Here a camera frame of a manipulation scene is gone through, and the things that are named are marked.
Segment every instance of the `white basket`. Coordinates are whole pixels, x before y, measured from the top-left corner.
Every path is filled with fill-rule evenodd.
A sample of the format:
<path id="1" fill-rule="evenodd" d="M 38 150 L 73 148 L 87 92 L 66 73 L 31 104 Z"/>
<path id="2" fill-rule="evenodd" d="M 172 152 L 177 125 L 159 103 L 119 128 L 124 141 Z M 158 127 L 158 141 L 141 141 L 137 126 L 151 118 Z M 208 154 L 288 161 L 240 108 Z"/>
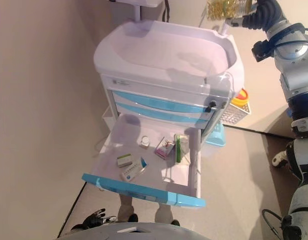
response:
<path id="1" fill-rule="evenodd" d="M 240 120 L 242 120 L 245 116 L 251 115 L 251 107 L 248 102 L 243 107 L 235 106 L 233 104 L 229 104 L 220 119 L 223 123 L 226 124 L 237 124 Z"/>

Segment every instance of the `open drawer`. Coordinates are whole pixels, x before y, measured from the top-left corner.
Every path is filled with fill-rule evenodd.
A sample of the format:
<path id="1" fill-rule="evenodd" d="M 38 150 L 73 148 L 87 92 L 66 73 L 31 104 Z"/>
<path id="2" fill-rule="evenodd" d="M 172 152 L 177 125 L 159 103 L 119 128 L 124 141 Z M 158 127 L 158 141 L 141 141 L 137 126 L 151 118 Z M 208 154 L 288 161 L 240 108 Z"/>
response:
<path id="1" fill-rule="evenodd" d="M 175 164 L 172 151 L 164 160 L 154 151 L 163 137 L 174 139 L 174 134 L 189 135 L 191 165 Z M 140 147 L 143 136 L 148 136 L 150 145 Z M 121 114 L 95 162 L 90 174 L 82 179 L 101 189 L 134 198 L 183 207 L 204 207 L 201 199 L 201 130 L 184 127 L 135 115 Z M 131 154 L 134 160 L 142 157 L 148 166 L 131 182 L 121 178 L 117 157 Z"/>

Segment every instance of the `blue drawer handle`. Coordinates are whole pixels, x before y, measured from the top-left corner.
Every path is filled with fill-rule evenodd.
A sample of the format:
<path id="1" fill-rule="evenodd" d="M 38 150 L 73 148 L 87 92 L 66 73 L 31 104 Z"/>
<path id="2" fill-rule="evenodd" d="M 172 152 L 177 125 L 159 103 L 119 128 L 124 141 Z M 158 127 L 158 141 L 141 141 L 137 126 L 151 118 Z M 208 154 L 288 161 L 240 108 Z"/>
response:
<path id="1" fill-rule="evenodd" d="M 100 189 L 131 196 L 142 200 L 148 200 L 161 204 L 179 207 L 205 207 L 204 199 L 178 194 L 170 191 L 163 191 L 147 186 L 136 185 L 125 181 L 117 181 L 106 177 L 84 173 L 82 179 Z"/>
<path id="2" fill-rule="evenodd" d="M 150 109 L 145 109 L 137 106 L 130 106 L 124 103 L 116 102 L 118 106 L 125 108 L 129 111 L 141 114 L 143 116 L 147 116 L 154 119 L 161 119 L 166 121 L 178 122 L 178 123 L 192 123 L 192 124 L 207 124 L 208 121 L 193 117 L 187 116 L 179 116 L 174 115 L 171 113 L 161 112 L 161 111 L 154 111 Z"/>
<path id="3" fill-rule="evenodd" d="M 114 91 L 114 93 L 124 99 L 130 100 L 132 102 L 141 104 L 146 107 L 161 109 L 165 111 L 179 112 L 179 113 L 190 113 L 199 114 L 204 113 L 204 107 L 192 106 L 183 103 L 177 103 L 172 101 L 160 100 L 147 96 L 140 96 L 136 94 Z"/>

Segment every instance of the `white plastic cart top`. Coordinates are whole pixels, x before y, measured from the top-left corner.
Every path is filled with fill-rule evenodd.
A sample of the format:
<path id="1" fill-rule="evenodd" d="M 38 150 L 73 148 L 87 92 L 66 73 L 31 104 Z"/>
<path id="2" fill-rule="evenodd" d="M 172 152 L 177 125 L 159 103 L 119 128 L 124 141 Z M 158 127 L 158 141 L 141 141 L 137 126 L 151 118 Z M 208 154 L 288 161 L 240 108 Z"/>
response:
<path id="1" fill-rule="evenodd" d="M 126 22 L 99 44 L 100 74 L 204 95 L 234 97 L 244 68 L 231 35 L 159 21 Z"/>

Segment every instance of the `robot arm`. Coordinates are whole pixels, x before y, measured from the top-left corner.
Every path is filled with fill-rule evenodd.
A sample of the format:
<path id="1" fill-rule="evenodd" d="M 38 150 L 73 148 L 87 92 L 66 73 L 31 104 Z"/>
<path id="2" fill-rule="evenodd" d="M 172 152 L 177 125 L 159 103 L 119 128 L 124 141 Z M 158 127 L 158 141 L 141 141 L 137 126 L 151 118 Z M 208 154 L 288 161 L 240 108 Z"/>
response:
<path id="1" fill-rule="evenodd" d="M 257 62 L 274 57 L 281 72 L 281 87 L 292 111 L 291 128 L 297 137 L 287 145 L 286 156 L 300 180 L 281 228 L 284 240 L 308 240 L 308 28 L 290 24 L 276 0 L 258 0 L 257 4 L 255 13 L 226 22 L 232 27 L 262 29 L 268 40 L 257 42 L 252 53 Z"/>

